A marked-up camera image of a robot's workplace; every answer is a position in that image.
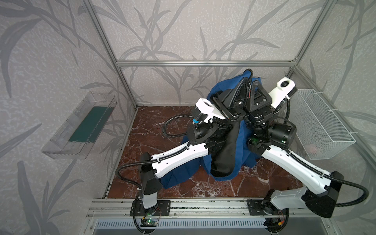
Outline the blue zip jacket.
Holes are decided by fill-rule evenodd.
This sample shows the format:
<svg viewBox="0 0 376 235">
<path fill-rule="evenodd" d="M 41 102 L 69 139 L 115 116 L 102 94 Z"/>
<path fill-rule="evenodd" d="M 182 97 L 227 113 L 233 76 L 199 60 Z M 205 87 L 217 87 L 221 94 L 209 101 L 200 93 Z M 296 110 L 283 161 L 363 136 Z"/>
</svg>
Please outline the blue zip jacket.
<svg viewBox="0 0 376 235">
<path fill-rule="evenodd" d="M 169 189 L 189 180 L 201 166 L 216 181 L 234 179 L 242 166 L 253 168 L 260 156 L 248 149 L 247 140 L 252 135 L 245 121 L 235 123 L 225 135 L 226 144 L 218 154 L 196 158 L 173 169 L 161 178 L 163 187 Z"/>
</svg>

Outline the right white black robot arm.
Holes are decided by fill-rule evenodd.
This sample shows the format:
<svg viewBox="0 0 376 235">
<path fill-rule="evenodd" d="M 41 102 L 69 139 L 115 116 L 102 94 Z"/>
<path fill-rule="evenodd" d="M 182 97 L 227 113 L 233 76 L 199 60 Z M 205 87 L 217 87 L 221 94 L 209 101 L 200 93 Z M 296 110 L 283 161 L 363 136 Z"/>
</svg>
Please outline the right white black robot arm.
<svg viewBox="0 0 376 235">
<path fill-rule="evenodd" d="M 369 191 L 346 181 L 337 171 L 330 173 L 315 166 L 289 149 L 297 127 L 288 118 L 278 116 L 278 107 L 296 92 L 295 83 L 288 78 L 280 80 L 271 92 L 257 80 L 246 85 L 245 110 L 254 132 L 247 140 L 249 150 L 278 164 L 303 183 L 297 190 L 270 190 L 263 206 L 266 210 L 308 209 L 320 217 L 330 218 L 336 207 L 365 201 Z"/>
</svg>

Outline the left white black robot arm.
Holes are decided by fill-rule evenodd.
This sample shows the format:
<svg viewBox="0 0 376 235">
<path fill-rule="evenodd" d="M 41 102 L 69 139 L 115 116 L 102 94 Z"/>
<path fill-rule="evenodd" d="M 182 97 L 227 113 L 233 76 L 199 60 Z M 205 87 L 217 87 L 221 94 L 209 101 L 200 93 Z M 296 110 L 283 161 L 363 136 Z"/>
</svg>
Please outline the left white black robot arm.
<svg viewBox="0 0 376 235">
<path fill-rule="evenodd" d="M 144 153 L 140 160 L 118 167 L 116 176 L 135 185 L 145 209 L 157 206 L 157 194 L 190 179 L 202 165 L 218 181 L 235 178 L 242 166 L 254 164 L 247 148 L 244 106 L 252 78 L 239 75 L 217 83 L 188 114 L 193 123 L 181 134 L 181 145 L 163 153 Z"/>
</svg>

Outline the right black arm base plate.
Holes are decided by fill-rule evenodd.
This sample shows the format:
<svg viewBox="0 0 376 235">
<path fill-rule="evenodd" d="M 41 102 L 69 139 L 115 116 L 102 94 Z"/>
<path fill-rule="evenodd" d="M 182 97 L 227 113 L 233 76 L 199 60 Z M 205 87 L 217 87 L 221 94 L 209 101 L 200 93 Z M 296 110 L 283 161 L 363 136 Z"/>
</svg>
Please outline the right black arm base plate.
<svg viewBox="0 0 376 235">
<path fill-rule="evenodd" d="M 289 209 L 277 209 L 272 203 L 264 199 L 247 199 L 246 201 L 250 215 L 272 215 L 287 216 Z"/>
</svg>

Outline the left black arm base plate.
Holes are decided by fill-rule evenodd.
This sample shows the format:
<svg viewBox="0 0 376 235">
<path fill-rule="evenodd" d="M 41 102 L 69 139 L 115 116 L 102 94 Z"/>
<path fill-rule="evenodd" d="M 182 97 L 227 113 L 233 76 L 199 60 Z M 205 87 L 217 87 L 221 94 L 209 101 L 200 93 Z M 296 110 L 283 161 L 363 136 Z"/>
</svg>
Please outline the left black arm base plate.
<svg viewBox="0 0 376 235">
<path fill-rule="evenodd" d="M 130 216 L 169 216 L 171 201 L 158 200 L 155 206 L 145 209 L 141 200 L 134 200 L 131 206 Z"/>
</svg>

